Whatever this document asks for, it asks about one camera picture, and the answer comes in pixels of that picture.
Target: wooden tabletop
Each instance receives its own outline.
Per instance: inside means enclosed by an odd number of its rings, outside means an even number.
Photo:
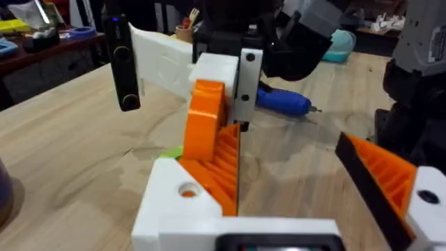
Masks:
[[[334,218],[348,250],[387,250],[335,155],[343,130],[374,133],[388,58],[353,53],[300,82],[267,79],[310,97],[321,113],[292,119],[262,109],[242,135],[240,214]],[[0,112],[0,158],[15,208],[0,250],[132,250],[130,232],[151,165],[182,144],[187,104],[149,85],[142,108],[120,112],[110,66]]]

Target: green plastic piece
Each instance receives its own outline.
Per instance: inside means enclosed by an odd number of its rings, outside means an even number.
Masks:
[[[160,158],[179,158],[183,155],[183,146],[172,147],[160,154]]]

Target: screw hole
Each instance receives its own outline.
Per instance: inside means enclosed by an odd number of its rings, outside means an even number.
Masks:
[[[253,60],[256,59],[256,56],[252,53],[249,53],[248,55],[246,55],[246,60],[248,60],[249,62],[253,62]]]
[[[178,193],[183,198],[193,198],[200,193],[200,187],[195,183],[184,183],[178,189]]]
[[[440,203],[440,199],[438,198],[438,196],[429,190],[418,190],[417,195],[429,204],[436,205]]]

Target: screw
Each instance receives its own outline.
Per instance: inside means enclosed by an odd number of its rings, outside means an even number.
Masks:
[[[253,62],[253,60],[256,59],[256,56],[252,53],[249,53],[248,55],[246,55],[246,60],[248,60],[249,62]]]
[[[427,203],[430,204],[440,203],[440,199],[438,198],[438,196],[429,190],[418,190],[417,194],[418,196],[420,196],[422,200],[424,200]]]

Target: teal container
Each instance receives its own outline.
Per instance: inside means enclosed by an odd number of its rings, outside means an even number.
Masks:
[[[333,44],[323,56],[322,60],[343,63],[347,60],[356,44],[356,36],[350,31],[336,30],[332,34]]]

